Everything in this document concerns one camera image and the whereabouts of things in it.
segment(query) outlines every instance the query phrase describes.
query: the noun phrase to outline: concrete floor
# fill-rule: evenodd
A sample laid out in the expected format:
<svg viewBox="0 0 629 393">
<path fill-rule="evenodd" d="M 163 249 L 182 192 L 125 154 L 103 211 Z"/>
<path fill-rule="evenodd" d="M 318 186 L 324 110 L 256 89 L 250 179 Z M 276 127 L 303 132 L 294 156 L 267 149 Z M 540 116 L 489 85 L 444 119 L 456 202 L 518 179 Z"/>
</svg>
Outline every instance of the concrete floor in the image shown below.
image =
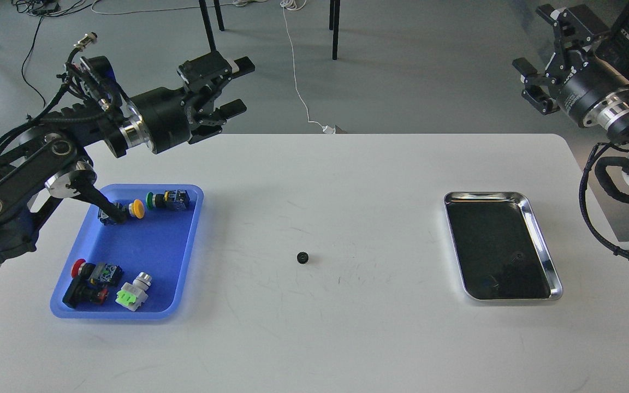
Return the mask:
<svg viewBox="0 0 629 393">
<path fill-rule="evenodd" d="M 62 7 L 72 3 L 60 0 Z M 248 55 L 257 66 L 253 74 L 230 83 L 219 100 L 224 104 L 240 98 L 249 108 L 229 121 L 225 133 L 321 132 L 316 124 L 307 124 L 295 94 L 292 54 L 278 3 L 222 8 L 227 31 L 215 32 L 218 50 L 225 57 Z M 303 10 L 287 13 L 300 92 L 313 120 L 339 125 L 351 134 L 552 133 L 566 139 L 575 167 L 577 163 L 581 167 L 594 143 L 605 141 L 604 131 L 579 129 L 562 112 L 540 115 L 521 98 L 519 74 L 511 65 L 515 58 L 527 57 L 540 68 L 549 55 L 551 28 L 533 12 L 540 3 L 344 1 L 339 60 L 332 61 L 329 2 L 309 0 Z M 610 25 L 626 0 L 585 3 Z M 106 0 L 97 9 L 120 12 L 195 4 Z M 211 15 L 217 25 L 212 11 Z M 25 114 L 42 109 L 42 101 L 20 75 L 37 22 L 0 0 L 0 135 L 23 122 Z M 27 77 L 48 99 L 57 91 L 55 74 L 62 70 L 73 43 L 89 31 L 98 33 L 98 43 L 82 54 L 106 55 L 130 96 L 158 86 L 179 86 L 176 67 L 209 50 L 197 9 L 113 16 L 87 9 L 46 19 Z M 68 96 L 62 104 L 73 102 Z M 302 148 L 306 154 L 307 147 Z M 458 156 L 462 157 L 458 176 L 481 165 L 462 151 Z M 322 170 L 326 169 L 327 158 L 322 157 Z M 521 176 L 521 168 L 507 176 Z M 618 240 L 629 241 L 629 206 L 592 186 Z M 565 197 L 576 199 L 577 190 Z"/>
</svg>

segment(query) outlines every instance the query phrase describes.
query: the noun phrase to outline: black chair leg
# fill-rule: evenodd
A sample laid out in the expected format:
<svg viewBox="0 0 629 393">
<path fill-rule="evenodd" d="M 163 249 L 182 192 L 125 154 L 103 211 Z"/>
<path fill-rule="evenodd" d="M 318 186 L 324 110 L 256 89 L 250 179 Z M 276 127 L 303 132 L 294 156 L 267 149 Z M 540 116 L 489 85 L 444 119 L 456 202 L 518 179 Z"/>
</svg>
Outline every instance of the black chair leg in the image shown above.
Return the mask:
<svg viewBox="0 0 629 393">
<path fill-rule="evenodd" d="M 215 15 L 217 15 L 217 27 L 220 29 L 220 32 L 225 31 L 225 25 L 222 22 L 222 10 L 220 9 L 220 1 L 214 0 L 215 3 Z"/>
<path fill-rule="evenodd" d="M 329 29 L 334 30 L 334 0 L 329 0 Z"/>
<path fill-rule="evenodd" d="M 210 52 L 215 52 L 215 37 L 212 35 L 212 26 L 210 25 L 210 16 L 207 15 L 207 5 L 205 0 L 198 0 L 200 3 L 200 13 L 203 15 L 203 24 L 205 25 L 205 35 L 207 35 L 207 44 L 210 45 Z"/>
<path fill-rule="evenodd" d="M 331 59 L 339 57 L 339 7 L 341 0 L 332 0 L 334 3 L 334 44 L 332 45 Z"/>
</svg>

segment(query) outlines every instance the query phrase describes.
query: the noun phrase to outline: plastic tray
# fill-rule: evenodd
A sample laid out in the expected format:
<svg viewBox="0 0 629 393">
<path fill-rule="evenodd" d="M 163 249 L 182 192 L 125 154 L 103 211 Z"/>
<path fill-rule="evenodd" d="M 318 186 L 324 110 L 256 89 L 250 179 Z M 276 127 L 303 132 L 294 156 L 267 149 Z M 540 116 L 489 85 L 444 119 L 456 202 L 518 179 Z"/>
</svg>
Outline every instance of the plastic tray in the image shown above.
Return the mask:
<svg viewBox="0 0 629 393">
<path fill-rule="evenodd" d="M 102 192 L 109 201 L 144 202 L 147 192 L 163 193 L 167 189 L 185 189 L 191 200 L 185 211 L 154 209 L 143 219 L 128 219 L 125 224 L 104 226 L 98 221 L 98 207 L 90 206 L 69 252 L 60 278 L 50 299 L 50 310 L 59 318 L 86 319 L 162 319 L 170 316 L 181 301 L 186 271 L 198 226 L 203 190 L 190 184 L 110 184 Z M 108 288 L 102 305 L 80 303 L 68 308 L 62 297 L 72 282 L 70 269 L 79 258 L 93 264 L 119 265 L 124 273 L 117 288 Z M 115 293 L 123 283 L 144 271 L 152 276 L 147 290 L 149 298 L 133 312 L 115 303 Z"/>
</svg>

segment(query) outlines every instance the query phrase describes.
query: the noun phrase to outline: stainless steel tray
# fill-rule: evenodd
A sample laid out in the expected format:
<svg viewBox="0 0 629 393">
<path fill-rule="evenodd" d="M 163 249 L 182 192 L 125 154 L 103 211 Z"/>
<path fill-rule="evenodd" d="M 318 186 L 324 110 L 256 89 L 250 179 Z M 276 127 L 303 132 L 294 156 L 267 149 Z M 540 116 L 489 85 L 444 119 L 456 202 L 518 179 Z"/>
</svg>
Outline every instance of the stainless steel tray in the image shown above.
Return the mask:
<svg viewBox="0 0 629 393">
<path fill-rule="evenodd" d="M 450 192 L 444 204 L 469 296 L 479 301 L 562 296 L 562 283 L 524 195 Z"/>
</svg>

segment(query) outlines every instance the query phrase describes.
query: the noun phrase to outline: white table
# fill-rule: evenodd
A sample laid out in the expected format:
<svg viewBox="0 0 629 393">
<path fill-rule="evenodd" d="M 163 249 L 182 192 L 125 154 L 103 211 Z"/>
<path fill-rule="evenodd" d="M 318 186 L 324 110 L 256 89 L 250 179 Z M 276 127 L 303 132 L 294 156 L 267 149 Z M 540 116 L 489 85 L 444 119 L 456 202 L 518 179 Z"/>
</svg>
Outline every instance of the white table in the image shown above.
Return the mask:
<svg viewBox="0 0 629 393">
<path fill-rule="evenodd" d="M 55 318 L 87 209 L 65 201 L 38 251 L 0 271 L 0 391 L 629 391 L 629 264 L 582 222 L 557 136 L 223 135 L 89 153 L 97 186 L 204 190 L 182 304 L 155 323 Z M 469 299 L 451 191 L 529 197 L 564 296 Z"/>
</svg>

